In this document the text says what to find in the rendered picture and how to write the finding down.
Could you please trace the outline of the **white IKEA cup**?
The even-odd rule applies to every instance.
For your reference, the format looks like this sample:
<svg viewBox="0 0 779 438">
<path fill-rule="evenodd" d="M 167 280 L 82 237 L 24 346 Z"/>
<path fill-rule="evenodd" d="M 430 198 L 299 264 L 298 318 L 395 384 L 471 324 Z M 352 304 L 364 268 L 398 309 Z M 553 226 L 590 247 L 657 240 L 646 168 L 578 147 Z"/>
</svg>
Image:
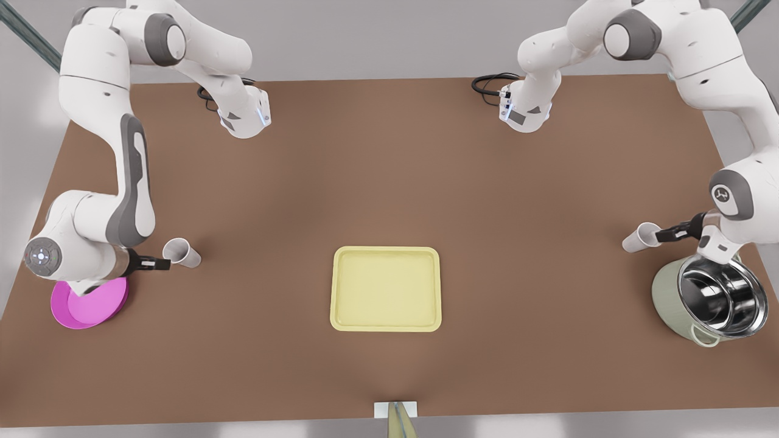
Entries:
<svg viewBox="0 0 779 438">
<path fill-rule="evenodd" d="M 163 247 L 163 257 L 172 264 L 195 268 L 200 266 L 202 257 L 185 238 L 170 239 Z"/>
<path fill-rule="evenodd" d="M 640 252 L 649 248 L 660 246 L 657 233 L 660 227 L 651 222 L 641 223 L 635 230 L 621 242 L 621 247 L 628 253 Z"/>
</svg>

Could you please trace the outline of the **yellow rectangular tray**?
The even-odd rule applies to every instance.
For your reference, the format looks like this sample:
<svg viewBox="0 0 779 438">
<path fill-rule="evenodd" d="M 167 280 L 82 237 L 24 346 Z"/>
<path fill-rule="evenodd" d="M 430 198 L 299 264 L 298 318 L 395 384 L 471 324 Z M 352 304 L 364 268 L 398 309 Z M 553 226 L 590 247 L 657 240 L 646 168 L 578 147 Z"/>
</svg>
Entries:
<svg viewBox="0 0 779 438">
<path fill-rule="evenodd" d="M 420 246 L 339 248 L 329 322 L 339 331 L 436 331 L 442 324 L 439 253 Z"/>
</svg>

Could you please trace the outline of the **silver frame post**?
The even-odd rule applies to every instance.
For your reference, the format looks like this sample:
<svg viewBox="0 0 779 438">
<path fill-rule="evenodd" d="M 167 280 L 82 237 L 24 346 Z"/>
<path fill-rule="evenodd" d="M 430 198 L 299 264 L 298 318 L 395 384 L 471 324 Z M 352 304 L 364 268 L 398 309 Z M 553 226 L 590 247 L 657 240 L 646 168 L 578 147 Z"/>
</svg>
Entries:
<svg viewBox="0 0 779 438">
<path fill-rule="evenodd" d="M 388 404 L 387 438 L 419 438 L 403 402 Z"/>
<path fill-rule="evenodd" d="M 757 17 L 757 14 L 760 14 L 771 2 L 772 0 L 745 0 L 730 17 L 730 23 L 735 33 L 740 33 L 745 29 Z"/>
<path fill-rule="evenodd" d="M 60 72 L 61 53 L 40 34 L 8 0 L 0 0 L 0 22 L 30 47 L 55 72 Z"/>
</svg>

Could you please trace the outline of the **pink round plate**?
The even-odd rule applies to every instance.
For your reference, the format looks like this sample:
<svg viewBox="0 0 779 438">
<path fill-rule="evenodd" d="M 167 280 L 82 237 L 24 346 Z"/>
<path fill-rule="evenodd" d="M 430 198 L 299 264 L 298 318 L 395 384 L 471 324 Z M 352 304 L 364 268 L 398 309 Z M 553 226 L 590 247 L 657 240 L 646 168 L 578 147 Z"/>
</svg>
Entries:
<svg viewBox="0 0 779 438">
<path fill-rule="evenodd" d="M 114 278 L 86 296 L 78 296 L 64 281 L 51 292 L 51 313 L 61 325 L 73 330 L 87 329 L 108 321 L 122 310 L 128 297 L 128 280 Z"/>
</svg>

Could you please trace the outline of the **white frame post foot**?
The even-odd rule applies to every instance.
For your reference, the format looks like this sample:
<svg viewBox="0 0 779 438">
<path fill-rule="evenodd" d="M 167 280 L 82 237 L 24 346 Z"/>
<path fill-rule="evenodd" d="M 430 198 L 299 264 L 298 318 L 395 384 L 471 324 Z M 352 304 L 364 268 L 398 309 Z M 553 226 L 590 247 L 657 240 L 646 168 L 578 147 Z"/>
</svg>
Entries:
<svg viewBox="0 0 779 438">
<path fill-rule="evenodd" d="M 374 404 L 374 419 L 387 419 L 390 411 L 394 410 L 395 405 L 405 408 L 406 413 L 411 418 L 417 418 L 417 401 L 383 401 Z"/>
</svg>

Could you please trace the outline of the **green pot with steel interior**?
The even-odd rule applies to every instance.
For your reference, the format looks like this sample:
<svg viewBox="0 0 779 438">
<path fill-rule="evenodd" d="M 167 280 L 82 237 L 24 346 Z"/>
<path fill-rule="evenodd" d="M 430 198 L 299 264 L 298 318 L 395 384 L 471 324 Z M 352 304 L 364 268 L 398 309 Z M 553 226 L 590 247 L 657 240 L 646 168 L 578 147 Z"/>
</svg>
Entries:
<svg viewBox="0 0 779 438">
<path fill-rule="evenodd" d="M 655 274 L 651 296 L 664 324 L 701 347 L 756 335 L 769 314 L 767 291 L 740 255 L 726 264 L 673 261 Z"/>
</svg>

